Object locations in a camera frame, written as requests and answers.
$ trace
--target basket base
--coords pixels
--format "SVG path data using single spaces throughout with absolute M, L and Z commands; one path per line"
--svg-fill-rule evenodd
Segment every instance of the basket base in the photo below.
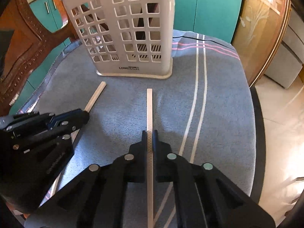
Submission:
M 159 79 L 165 80 L 168 79 L 172 75 L 172 68 L 173 68 L 173 58 L 170 59 L 170 71 L 167 75 L 152 75 L 152 74 L 119 74 L 119 73 L 100 73 L 96 70 L 96 73 L 99 76 L 110 77 L 110 76 L 117 76 L 117 77 L 136 77 L 136 78 L 148 78 L 148 79 Z

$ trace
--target white stripe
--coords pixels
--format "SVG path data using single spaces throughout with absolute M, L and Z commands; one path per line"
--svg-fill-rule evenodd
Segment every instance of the white stripe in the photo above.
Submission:
M 196 48 L 196 73 L 195 73 L 194 96 L 193 96 L 192 107 L 191 107 L 188 123 L 187 123 L 187 126 L 186 126 L 186 130 L 185 130 L 185 133 L 184 133 L 183 141 L 181 142 L 181 146 L 180 146 L 180 149 L 179 149 L 179 153 L 178 153 L 179 155 L 183 155 L 183 151 L 184 151 L 184 148 L 185 148 L 186 139 L 188 137 L 190 125 L 191 125 L 194 110 L 195 110 L 196 99 L 197 99 L 197 89 L 198 89 L 198 86 L 199 86 L 199 48 L 198 48 L 199 41 L 198 40 L 196 41 L 196 46 L 197 46 L 197 48 Z M 173 186 L 173 184 L 170 183 L 167 190 L 166 190 L 165 196 L 164 196 L 164 198 L 161 202 L 161 205 L 160 205 L 160 207 L 159 207 L 159 209 L 158 209 L 158 211 L 157 211 L 157 213 L 154 217 L 154 220 L 153 220 L 154 225 L 157 222 L 159 216 L 161 215 L 162 210 L 164 209 L 166 201 L 167 201 L 167 199 L 169 197 L 169 194 L 171 192 L 172 186 Z
M 164 225 L 164 228 L 168 228 L 168 226 L 170 225 L 170 223 L 171 223 L 171 221 L 172 221 L 172 219 L 173 219 L 173 217 L 175 215 L 175 212 L 176 212 L 176 209 L 175 209 L 175 206 L 174 206 L 174 208 L 173 208 L 173 210 L 172 210 L 172 212 L 171 212 L 171 214 L 170 214 L 167 222 Z
M 204 48 L 204 78 L 205 78 L 205 88 L 204 88 L 203 107 L 202 107 L 202 111 L 201 111 L 201 116 L 199 118 L 199 125 L 197 127 L 197 131 L 196 131 L 196 135 L 195 135 L 195 139 L 194 139 L 194 144 L 193 144 L 193 148 L 192 148 L 190 163 L 194 162 L 195 152 L 196 152 L 196 148 L 197 148 L 197 142 L 199 141 L 201 127 L 202 127 L 204 113 L 205 113 L 205 108 L 206 108 L 207 87 L 208 87 L 208 85 L 207 85 L 207 62 L 206 62 L 206 49 L 205 48 Z M 173 219 L 173 217 L 175 215 L 175 212 L 176 212 L 176 209 L 175 209 L 175 206 L 174 206 L 174 209 L 172 210 L 164 228 L 168 228 L 171 220 Z

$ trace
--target pink stripe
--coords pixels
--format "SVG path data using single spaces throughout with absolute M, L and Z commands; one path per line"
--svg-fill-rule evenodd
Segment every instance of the pink stripe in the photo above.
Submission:
M 189 49 L 189 48 L 206 48 L 206 49 L 210 49 L 210 50 L 214 50 L 214 51 L 217 51 L 218 53 L 221 53 L 223 55 L 228 55 L 228 56 L 232 56 L 238 60 L 240 60 L 238 57 L 234 56 L 234 55 L 230 55 L 230 54 L 227 54 L 227 53 L 224 53 L 224 52 L 221 52 L 217 49 L 214 49 L 214 48 L 209 48 L 209 47 L 204 47 L 204 46 L 189 46 L 189 47 L 185 47 L 185 48 L 172 48 L 173 50 L 186 50 L 186 49 Z
M 184 46 L 187 46 L 187 45 L 196 45 L 196 43 L 192 43 L 192 44 L 183 44 L 183 43 L 180 43 L 180 42 L 174 42 L 174 43 L 172 43 L 173 45 L 184 45 Z M 220 47 L 220 46 L 217 46 L 217 45 L 209 45 L 209 44 L 206 44 L 206 43 L 198 43 L 199 45 L 207 45 L 207 46 L 211 46 L 211 47 L 216 47 L 216 48 L 220 48 L 220 49 L 222 49 L 222 50 L 225 50 L 225 51 L 228 51 L 228 52 L 230 52 L 230 53 L 232 53 L 232 54 L 234 54 L 234 55 L 236 55 L 237 57 L 239 56 L 237 53 L 235 53 L 235 52 L 233 52 L 233 51 L 231 51 L 231 50 L 227 50 L 227 49 L 225 49 L 225 48 L 223 48 L 223 47 Z

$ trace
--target wooden stick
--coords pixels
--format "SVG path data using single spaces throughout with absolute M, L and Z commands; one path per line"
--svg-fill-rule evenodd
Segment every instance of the wooden stick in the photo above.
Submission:
M 95 93 L 93 94 L 93 96 L 91 97 L 91 99 L 89 100 L 88 104 L 86 105 L 86 107 L 84 109 L 86 112 L 90 112 L 91 108 L 95 104 L 96 100 L 98 99 L 99 95 L 101 94 L 101 92 L 103 91 L 103 89 L 105 88 L 105 86 L 106 86 L 106 83 L 104 81 L 100 83 L 99 87 L 96 89 Z M 79 132 L 79 129 L 76 130 L 76 131 L 74 131 L 71 134 L 72 143 L 74 143 L 75 138 L 76 138 L 78 132 Z M 59 183 L 60 175 L 61 175 L 61 173 L 58 175 L 58 177 L 55 179 L 55 181 L 54 181 L 54 183 L 52 185 L 51 194 L 50 194 L 51 197 L 56 193 L 57 186 L 58 186 L 58 183 Z
M 153 228 L 153 112 L 152 89 L 147 89 L 147 206 L 148 228 Z

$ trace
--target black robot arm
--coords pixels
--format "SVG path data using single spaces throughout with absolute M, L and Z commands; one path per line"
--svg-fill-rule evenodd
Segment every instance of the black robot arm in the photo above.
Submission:
M 146 132 L 110 165 L 92 164 L 39 207 L 26 228 L 121 228 L 126 186 L 146 175 Z M 173 182 L 178 228 L 275 228 L 271 216 L 215 166 L 190 164 L 153 133 L 158 182 Z
M 0 194 L 22 213 L 38 208 L 74 154 L 70 134 L 89 120 L 80 109 L 56 116 L 0 117 Z

